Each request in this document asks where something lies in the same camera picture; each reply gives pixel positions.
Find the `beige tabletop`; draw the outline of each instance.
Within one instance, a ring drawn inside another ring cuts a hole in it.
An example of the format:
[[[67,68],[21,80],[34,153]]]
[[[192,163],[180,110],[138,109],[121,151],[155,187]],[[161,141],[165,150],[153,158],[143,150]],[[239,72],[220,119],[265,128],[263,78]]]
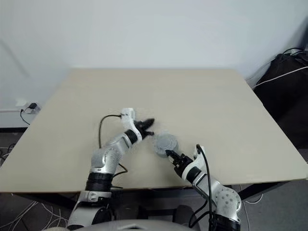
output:
[[[75,69],[43,107],[0,169],[0,192],[75,192],[85,188],[98,124],[133,107],[155,118],[153,131],[175,135],[180,150],[206,149],[222,184],[305,179],[307,164],[243,78],[233,70]],[[103,124],[103,142],[123,132],[118,118]],[[124,188],[188,185],[151,137],[122,159]]]

